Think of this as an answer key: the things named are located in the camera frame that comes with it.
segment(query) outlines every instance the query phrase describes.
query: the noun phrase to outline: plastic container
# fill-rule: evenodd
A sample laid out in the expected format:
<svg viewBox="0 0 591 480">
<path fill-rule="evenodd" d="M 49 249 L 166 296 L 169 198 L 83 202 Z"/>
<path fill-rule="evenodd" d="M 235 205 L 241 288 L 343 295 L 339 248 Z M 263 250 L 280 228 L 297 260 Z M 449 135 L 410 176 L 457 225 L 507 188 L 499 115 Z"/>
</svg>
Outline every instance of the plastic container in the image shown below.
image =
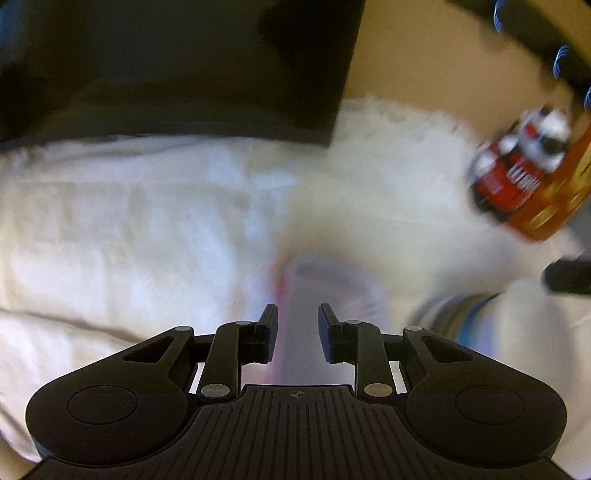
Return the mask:
<svg viewBox="0 0 591 480">
<path fill-rule="evenodd" d="M 384 291 L 374 278 L 319 255 L 301 255 L 285 270 L 279 301 L 279 331 L 269 383 L 353 384 L 353 365 L 330 365 L 318 335 L 318 307 L 330 303 L 341 321 L 386 324 Z"/>
</svg>

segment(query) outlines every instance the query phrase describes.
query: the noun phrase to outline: white fabric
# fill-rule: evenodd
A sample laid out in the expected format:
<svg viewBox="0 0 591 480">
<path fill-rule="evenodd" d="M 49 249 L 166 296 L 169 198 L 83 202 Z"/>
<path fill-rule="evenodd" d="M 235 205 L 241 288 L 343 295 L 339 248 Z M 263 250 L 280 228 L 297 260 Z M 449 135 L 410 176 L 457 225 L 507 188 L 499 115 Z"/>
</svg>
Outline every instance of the white fabric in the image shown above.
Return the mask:
<svg viewBox="0 0 591 480">
<path fill-rule="evenodd" d="M 345 103 L 328 150 L 173 137 L 6 156 L 0 307 L 36 317 L 0 318 L 0 431 L 36 459 L 24 410 L 38 387 L 171 326 L 256 319 L 301 252 L 375 276 L 389 333 L 427 300 L 501 291 L 576 253 L 567 231 L 528 244 L 471 210 L 475 147 L 444 115 L 367 99 Z M 588 325 L 577 305 L 569 326 Z"/>
</svg>

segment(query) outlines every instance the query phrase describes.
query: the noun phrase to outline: screw head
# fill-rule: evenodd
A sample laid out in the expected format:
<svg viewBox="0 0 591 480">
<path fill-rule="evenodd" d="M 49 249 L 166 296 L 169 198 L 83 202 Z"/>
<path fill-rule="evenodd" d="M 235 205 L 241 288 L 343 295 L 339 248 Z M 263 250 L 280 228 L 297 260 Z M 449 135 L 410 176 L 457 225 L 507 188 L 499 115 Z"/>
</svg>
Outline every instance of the screw head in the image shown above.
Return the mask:
<svg viewBox="0 0 591 480">
<path fill-rule="evenodd" d="M 370 383 L 369 385 L 365 385 L 363 391 L 370 397 L 384 398 L 392 395 L 394 390 L 390 385 L 386 385 L 385 383 Z"/>
<path fill-rule="evenodd" d="M 201 395 L 207 398 L 223 398 L 230 393 L 230 389 L 221 383 L 210 383 L 201 389 Z"/>
</svg>

